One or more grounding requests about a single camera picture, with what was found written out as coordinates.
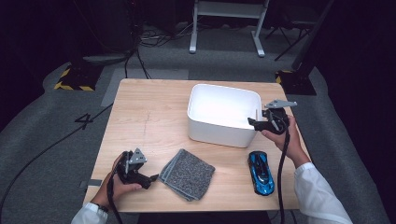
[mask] folded towel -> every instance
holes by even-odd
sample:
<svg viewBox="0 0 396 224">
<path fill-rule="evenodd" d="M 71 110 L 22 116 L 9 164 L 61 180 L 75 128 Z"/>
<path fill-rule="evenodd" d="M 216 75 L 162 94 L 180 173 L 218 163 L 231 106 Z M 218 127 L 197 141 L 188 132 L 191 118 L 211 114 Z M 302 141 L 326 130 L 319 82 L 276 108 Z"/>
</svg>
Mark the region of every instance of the folded towel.
<svg viewBox="0 0 396 224">
<path fill-rule="evenodd" d="M 200 200 L 209 188 L 215 167 L 181 149 L 160 173 L 160 180 L 187 201 Z"/>
</svg>

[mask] white desk frame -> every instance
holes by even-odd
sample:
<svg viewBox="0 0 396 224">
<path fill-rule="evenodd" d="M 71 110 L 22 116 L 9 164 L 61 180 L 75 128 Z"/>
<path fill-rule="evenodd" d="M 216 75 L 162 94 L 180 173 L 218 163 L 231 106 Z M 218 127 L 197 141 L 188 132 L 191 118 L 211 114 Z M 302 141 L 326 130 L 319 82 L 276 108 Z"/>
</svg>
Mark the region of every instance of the white desk frame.
<svg viewBox="0 0 396 224">
<path fill-rule="evenodd" d="M 198 15 L 203 16 L 221 16 L 221 17 L 237 17 L 237 18 L 251 18 L 259 19 L 256 31 L 252 31 L 254 44 L 257 49 L 259 57 L 264 57 L 265 53 L 262 48 L 262 43 L 259 39 L 260 30 L 262 29 L 262 22 L 264 21 L 265 13 L 268 7 L 268 0 L 262 5 L 257 4 L 239 4 L 239 3 L 222 3 L 222 2 L 206 2 L 195 0 L 193 27 L 190 42 L 190 53 L 195 53 L 197 48 L 197 23 Z"/>
</svg>

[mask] white lab coat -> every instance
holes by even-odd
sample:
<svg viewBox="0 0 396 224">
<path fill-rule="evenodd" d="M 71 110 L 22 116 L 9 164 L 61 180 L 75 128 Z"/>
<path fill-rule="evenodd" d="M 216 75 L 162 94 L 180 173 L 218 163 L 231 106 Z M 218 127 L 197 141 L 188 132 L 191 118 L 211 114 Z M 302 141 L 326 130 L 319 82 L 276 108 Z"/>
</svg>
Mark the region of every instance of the white lab coat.
<svg viewBox="0 0 396 224">
<path fill-rule="evenodd" d="M 308 216 L 308 223 L 352 223 L 329 183 L 312 162 L 298 167 L 294 176 L 300 211 Z M 107 213 L 98 210 L 96 204 L 86 203 L 75 215 L 72 224 L 105 224 L 106 221 Z"/>
</svg>

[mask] table top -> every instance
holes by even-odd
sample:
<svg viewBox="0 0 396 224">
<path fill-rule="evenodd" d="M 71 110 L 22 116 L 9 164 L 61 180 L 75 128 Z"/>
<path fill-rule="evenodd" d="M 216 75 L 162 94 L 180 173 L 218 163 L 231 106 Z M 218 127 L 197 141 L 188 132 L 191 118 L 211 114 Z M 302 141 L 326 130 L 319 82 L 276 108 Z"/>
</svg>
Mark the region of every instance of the table top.
<svg viewBox="0 0 396 224">
<path fill-rule="evenodd" d="M 146 176 L 156 175 L 185 148 L 216 168 L 209 189 L 199 201 L 187 202 L 160 180 L 149 189 L 131 192 L 116 202 L 120 212 L 190 212 L 277 210 L 277 190 L 269 196 L 254 192 L 248 169 L 248 153 L 265 151 L 276 182 L 281 156 L 274 143 L 257 133 L 246 148 L 226 147 L 191 140 L 188 137 L 187 107 L 192 87 L 212 84 L 257 92 L 263 105 L 286 100 L 277 83 L 124 79 L 108 120 L 105 135 L 92 172 L 92 179 L 104 179 L 122 151 L 139 147 L 148 161 L 139 169 Z M 287 114 L 292 115 L 289 107 Z M 282 170 L 282 195 L 285 209 L 298 209 L 294 193 L 294 165 L 288 158 Z M 99 187 L 89 186 L 84 203 Z"/>
</svg>

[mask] white container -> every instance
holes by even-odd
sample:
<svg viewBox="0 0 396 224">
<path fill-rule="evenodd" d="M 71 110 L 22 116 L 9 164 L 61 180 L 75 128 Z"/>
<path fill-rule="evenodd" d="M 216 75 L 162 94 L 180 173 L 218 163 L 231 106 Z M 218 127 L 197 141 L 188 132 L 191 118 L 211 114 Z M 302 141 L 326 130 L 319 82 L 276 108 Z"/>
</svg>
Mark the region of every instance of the white container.
<svg viewBox="0 0 396 224">
<path fill-rule="evenodd" d="M 248 147 L 256 135 L 248 118 L 262 120 L 262 100 L 255 91 L 198 84 L 192 88 L 189 137 L 230 147 Z"/>
</svg>

